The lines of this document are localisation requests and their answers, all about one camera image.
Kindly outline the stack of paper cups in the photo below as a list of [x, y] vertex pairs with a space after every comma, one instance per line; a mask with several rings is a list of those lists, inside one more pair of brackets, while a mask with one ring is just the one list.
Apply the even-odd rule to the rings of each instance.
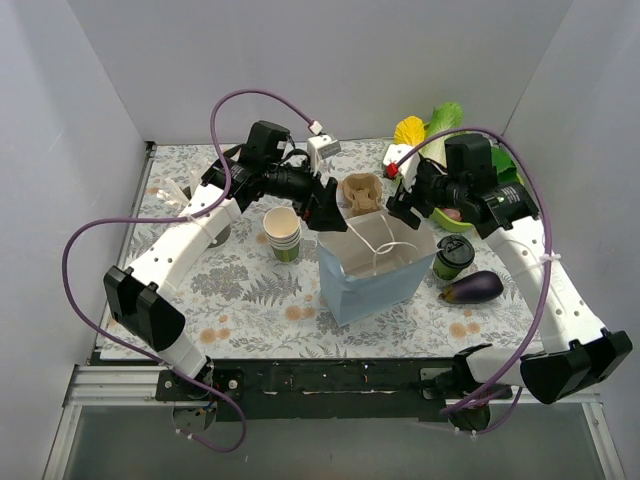
[[263, 229], [278, 260], [293, 262], [297, 259], [301, 222], [292, 208], [279, 206], [269, 210], [263, 218]]

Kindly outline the white paper carry bag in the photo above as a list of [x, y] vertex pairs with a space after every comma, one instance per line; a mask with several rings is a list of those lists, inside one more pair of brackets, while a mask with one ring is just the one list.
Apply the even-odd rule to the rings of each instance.
[[385, 210], [317, 238], [322, 298], [342, 327], [411, 298], [437, 252], [430, 226], [414, 230]]

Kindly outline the green paper coffee cup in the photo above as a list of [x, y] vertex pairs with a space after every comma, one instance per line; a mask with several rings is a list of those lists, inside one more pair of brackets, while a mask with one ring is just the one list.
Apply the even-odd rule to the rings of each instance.
[[437, 253], [432, 269], [442, 280], [453, 280], [475, 259], [472, 244], [461, 235], [449, 235], [437, 243]]

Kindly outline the black plastic cup lid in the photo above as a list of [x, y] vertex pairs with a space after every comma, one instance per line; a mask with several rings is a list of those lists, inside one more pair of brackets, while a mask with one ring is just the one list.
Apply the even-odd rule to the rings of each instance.
[[448, 235], [437, 243], [436, 258], [449, 268], [465, 269], [475, 259], [475, 249], [462, 235]]

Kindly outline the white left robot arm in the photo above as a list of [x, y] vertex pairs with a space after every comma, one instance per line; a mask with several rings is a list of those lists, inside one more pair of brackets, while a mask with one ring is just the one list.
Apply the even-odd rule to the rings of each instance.
[[320, 161], [340, 152], [339, 141], [319, 133], [307, 141], [300, 165], [288, 164], [288, 129], [269, 121], [251, 127], [245, 143], [219, 155], [192, 188], [178, 223], [126, 269], [112, 267], [104, 286], [112, 317], [181, 371], [178, 387], [193, 400], [213, 386], [208, 360], [186, 332], [170, 301], [196, 260], [251, 205], [269, 195], [291, 201], [294, 217], [316, 232], [347, 229], [337, 206], [338, 182], [321, 179]]

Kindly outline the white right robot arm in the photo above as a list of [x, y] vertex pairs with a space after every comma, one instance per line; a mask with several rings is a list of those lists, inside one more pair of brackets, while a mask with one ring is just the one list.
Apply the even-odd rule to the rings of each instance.
[[445, 168], [420, 156], [419, 146], [392, 146], [385, 158], [386, 175], [400, 181], [389, 213], [417, 228], [437, 208], [459, 210], [503, 262], [533, 315], [515, 350], [482, 345], [456, 355], [452, 383], [465, 398], [447, 414], [496, 384], [526, 388], [551, 404], [608, 378], [633, 349], [626, 332], [610, 331], [593, 313], [565, 272], [541, 195], [532, 185], [499, 182], [491, 160], [496, 137], [480, 128], [432, 136], [444, 142]]

